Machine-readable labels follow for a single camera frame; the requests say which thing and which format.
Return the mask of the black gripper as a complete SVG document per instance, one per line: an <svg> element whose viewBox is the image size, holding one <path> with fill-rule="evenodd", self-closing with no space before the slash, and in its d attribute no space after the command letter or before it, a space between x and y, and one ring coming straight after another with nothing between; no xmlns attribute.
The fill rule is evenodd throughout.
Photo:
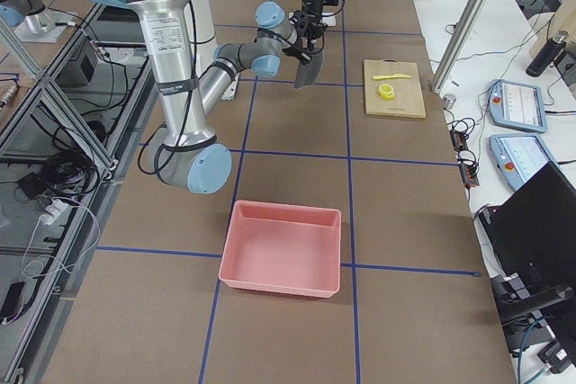
<svg viewBox="0 0 576 384"><path fill-rule="evenodd" d="M301 0L301 10L310 15L322 15L324 0Z"/></svg>
<svg viewBox="0 0 576 384"><path fill-rule="evenodd" d="M283 53L287 57L296 58L301 65L308 65L313 59L313 55L303 47L301 40L290 43L283 49Z"/></svg>

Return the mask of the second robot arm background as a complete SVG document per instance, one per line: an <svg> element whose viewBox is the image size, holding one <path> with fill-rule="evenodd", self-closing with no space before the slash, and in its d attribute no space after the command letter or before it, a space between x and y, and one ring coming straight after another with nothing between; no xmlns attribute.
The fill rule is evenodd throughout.
<svg viewBox="0 0 576 384"><path fill-rule="evenodd" d="M64 31L43 0L1 0L1 18L22 42L56 43Z"/></svg>

